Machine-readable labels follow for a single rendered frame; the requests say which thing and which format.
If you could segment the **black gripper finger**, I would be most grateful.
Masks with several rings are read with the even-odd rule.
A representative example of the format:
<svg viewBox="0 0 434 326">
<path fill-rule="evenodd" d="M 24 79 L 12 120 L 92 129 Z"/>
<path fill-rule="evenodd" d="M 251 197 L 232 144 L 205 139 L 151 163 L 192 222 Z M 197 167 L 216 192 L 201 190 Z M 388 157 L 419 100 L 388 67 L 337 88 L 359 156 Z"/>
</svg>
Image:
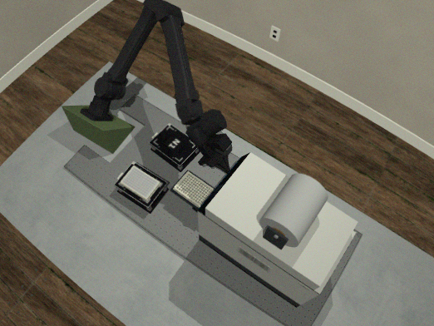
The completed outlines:
<svg viewBox="0 0 434 326">
<path fill-rule="evenodd" d="M 229 160 L 228 160 L 228 155 L 226 155 L 226 156 L 223 156 L 222 157 L 222 159 L 224 160 L 224 163 L 227 165 L 227 167 L 228 167 L 228 169 L 230 170 L 230 168 L 229 168 Z"/>
<path fill-rule="evenodd" d="M 229 172 L 229 169 L 228 169 L 227 165 L 224 163 L 224 160 L 223 160 L 222 158 L 221 158 L 221 159 L 219 160 L 219 162 L 215 165 L 215 167 L 221 169 L 222 171 L 224 171 L 224 172 L 227 173 L 227 174 L 228 174 L 228 172 Z"/>
</svg>

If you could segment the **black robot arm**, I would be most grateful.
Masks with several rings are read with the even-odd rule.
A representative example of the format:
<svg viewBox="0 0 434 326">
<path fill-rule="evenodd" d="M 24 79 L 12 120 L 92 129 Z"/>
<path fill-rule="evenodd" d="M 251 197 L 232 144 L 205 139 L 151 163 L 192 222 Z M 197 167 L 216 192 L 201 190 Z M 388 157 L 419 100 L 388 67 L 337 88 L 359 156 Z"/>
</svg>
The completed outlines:
<svg viewBox="0 0 434 326">
<path fill-rule="evenodd" d="M 232 141 L 225 133 L 215 134 L 227 127 L 224 116 L 221 111 L 215 109 L 204 113 L 195 90 L 182 33 L 185 22 L 181 9 L 164 0 L 145 0 L 143 5 L 145 6 L 141 16 L 116 61 L 108 72 L 104 72 L 103 76 L 96 80 L 96 95 L 89 109 L 82 108 L 81 114 L 92 121 L 113 121 L 114 117 L 108 114 L 111 101 L 120 100 L 125 95 L 128 82 L 126 75 L 158 21 L 165 35 L 170 59 L 177 115 L 182 125 L 190 125 L 186 127 L 186 135 L 195 145 L 205 141 L 197 148 L 206 159 L 213 158 L 217 152 L 224 156 L 228 155 L 232 151 Z M 208 136 L 210 138 L 207 140 Z"/>
</svg>

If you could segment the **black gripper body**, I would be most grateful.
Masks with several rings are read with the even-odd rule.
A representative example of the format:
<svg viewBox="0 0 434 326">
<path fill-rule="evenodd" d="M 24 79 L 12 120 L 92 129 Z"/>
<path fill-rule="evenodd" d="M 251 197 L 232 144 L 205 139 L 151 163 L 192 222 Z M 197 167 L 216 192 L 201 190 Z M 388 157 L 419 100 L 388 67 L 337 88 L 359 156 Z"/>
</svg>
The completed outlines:
<svg viewBox="0 0 434 326">
<path fill-rule="evenodd" d="M 205 141 L 202 141 L 201 143 L 199 143 L 198 145 L 196 145 L 196 146 L 200 146 L 200 145 L 202 145 L 202 144 L 204 144 L 205 143 Z M 203 165 L 203 164 L 206 164 L 206 165 L 208 165 L 209 167 L 214 167 L 218 162 L 219 162 L 219 160 L 223 157 L 224 155 L 222 155 L 222 154 L 220 154 L 219 152 L 217 152 L 215 155 L 214 155 L 214 157 L 213 158 L 211 158 L 211 159 L 206 159 L 204 156 L 198 161 L 198 163 L 200 164 L 200 165 Z"/>
</svg>

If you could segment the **white multi-well plate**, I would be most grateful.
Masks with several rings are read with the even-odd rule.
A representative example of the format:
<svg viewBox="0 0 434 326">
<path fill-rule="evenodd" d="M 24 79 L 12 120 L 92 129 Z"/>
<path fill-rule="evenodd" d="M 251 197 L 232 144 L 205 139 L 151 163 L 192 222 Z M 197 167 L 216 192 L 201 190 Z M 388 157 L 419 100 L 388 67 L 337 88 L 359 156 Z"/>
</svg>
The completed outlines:
<svg viewBox="0 0 434 326">
<path fill-rule="evenodd" d="M 150 175 L 147 175 L 144 171 L 132 166 L 120 184 L 140 198 L 148 201 L 161 183 Z"/>
</svg>

